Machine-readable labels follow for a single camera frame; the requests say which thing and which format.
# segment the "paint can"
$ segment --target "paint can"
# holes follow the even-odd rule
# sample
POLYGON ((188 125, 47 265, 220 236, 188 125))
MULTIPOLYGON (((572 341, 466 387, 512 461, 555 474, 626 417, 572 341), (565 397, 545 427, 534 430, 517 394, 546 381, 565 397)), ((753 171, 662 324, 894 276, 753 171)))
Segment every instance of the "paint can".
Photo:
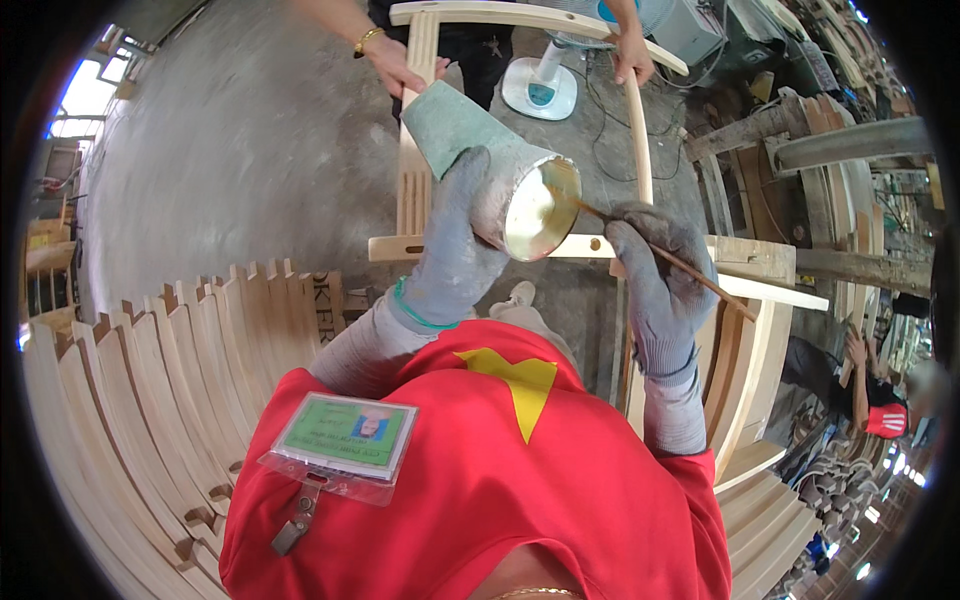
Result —
POLYGON ((583 193, 570 159, 528 144, 444 82, 427 87, 402 119, 438 180, 463 150, 490 150, 487 180, 470 213, 474 232, 487 242, 531 262, 556 250, 570 233, 583 193))

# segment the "hand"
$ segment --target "hand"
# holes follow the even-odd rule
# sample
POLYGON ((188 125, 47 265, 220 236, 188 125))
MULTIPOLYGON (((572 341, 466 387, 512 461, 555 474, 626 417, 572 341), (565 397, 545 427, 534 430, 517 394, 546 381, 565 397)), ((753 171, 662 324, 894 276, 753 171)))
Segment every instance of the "hand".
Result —
POLYGON ((613 80, 623 84, 630 70, 636 72, 636 84, 643 86, 654 74, 654 62, 647 51, 647 42, 639 27, 624 31, 616 42, 613 54, 613 80))
MULTIPOLYGON (((371 37, 364 45, 364 56, 373 63, 380 81, 391 96, 401 98, 404 87, 409 87, 418 94, 426 89, 423 77, 407 67, 407 47, 395 39, 390 39, 385 34, 371 37)), ((449 64, 450 59, 437 57, 434 79, 441 79, 449 64)))
POLYGON ((697 369, 694 335, 718 298, 684 271, 655 257, 650 243, 672 252, 713 281, 716 266, 697 229, 644 205, 614 211, 605 234, 623 262, 630 289, 630 325, 641 369, 661 385, 688 381, 697 369))
POLYGON ((860 339, 859 332, 852 327, 847 330, 847 339, 844 340, 844 355, 859 369, 867 365, 867 347, 860 339))
MULTIPOLYGON (((433 210, 423 234, 420 264, 404 282, 403 302, 433 325, 461 321, 480 301, 510 257, 473 233, 470 209, 490 167, 490 152, 469 148, 447 170, 433 194, 433 210)), ((429 327, 411 326, 421 333, 429 327)))

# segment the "fan base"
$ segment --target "fan base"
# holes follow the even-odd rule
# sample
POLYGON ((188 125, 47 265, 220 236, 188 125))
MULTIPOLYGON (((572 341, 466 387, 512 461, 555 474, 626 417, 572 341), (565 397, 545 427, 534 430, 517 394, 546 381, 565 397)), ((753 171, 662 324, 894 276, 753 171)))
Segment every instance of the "fan base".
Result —
POLYGON ((536 81, 538 65, 540 59, 517 59, 511 62, 503 76, 500 95, 508 107, 521 114, 544 121, 561 121, 570 116, 577 104, 577 80, 573 78, 573 73, 562 66, 558 67, 557 75, 549 85, 555 91, 553 98, 546 105, 537 106, 530 98, 529 85, 531 82, 544 85, 536 81))

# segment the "plastic badge holder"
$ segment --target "plastic badge holder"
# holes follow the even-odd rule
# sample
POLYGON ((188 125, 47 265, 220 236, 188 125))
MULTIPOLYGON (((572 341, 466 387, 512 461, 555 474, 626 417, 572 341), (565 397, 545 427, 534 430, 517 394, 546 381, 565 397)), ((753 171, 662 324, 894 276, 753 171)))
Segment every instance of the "plastic badge holder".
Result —
POLYGON ((257 462, 322 492, 386 506, 418 410, 311 392, 257 462))

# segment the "worker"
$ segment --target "worker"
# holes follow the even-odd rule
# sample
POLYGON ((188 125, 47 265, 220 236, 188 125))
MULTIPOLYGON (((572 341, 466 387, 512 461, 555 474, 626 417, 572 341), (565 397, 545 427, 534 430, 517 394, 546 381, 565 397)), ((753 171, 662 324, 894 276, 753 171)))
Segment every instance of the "worker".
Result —
MULTIPOLYGON (((636 82, 643 85, 654 74, 654 64, 643 40, 636 2, 604 1, 620 27, 613 55, 613 78, 622 84, 633 69, 636 82)), ((324 29, 346 40, 356 58, 370 60, 380 81, 394 97, 393 115, 399 121, 403 88, 417 93, 426 89, 423 78, 407 67, 409 27, 390 24, 390 7, 399 2, 370 0, 367 14, 354 0, 297 0, 297 3, 324 29)), ((446 68, 457 62, 464 75, 464 93, 484 110, 490 110, 493 88, 514 55, 513 31, 513 25, 442 23, 434 78, 442 78, 446 68)))
POLYGON ((717 298, 667 272, 645 241, 716 280, 703 237, 640 207, 606 226, 646 375, 641 441, 585 391, 530 282, 493 319, 468 318, 509 262, 469 224, 489 165, 485 148, 461 154, 435 190, 413 273, 278 383, 230 500, 220 558, 230 597, 730 597, 694 349, 717 298), (279 556, 271 542, 301 482, 257 461, 309 392, 419 412, 391 502, 321 492, 308 530, 279 556))
MULTIPOLYGON (((909 431, 908 404, 894 392, 889 378, 882 377, 876 360, 876 342, 865 343, 851 327, 844 340, 844 354, 853 364, 846 387, 840 385, 843 369, 836 358, 803 338, 790 336, 780 381, 808 390, 820 398, 831 413, 843 415, 860 431, 881 438, 904 435, 909 431)), ((911 409, 928 417, 932 415, 933 405, 924 402, 911 409)))

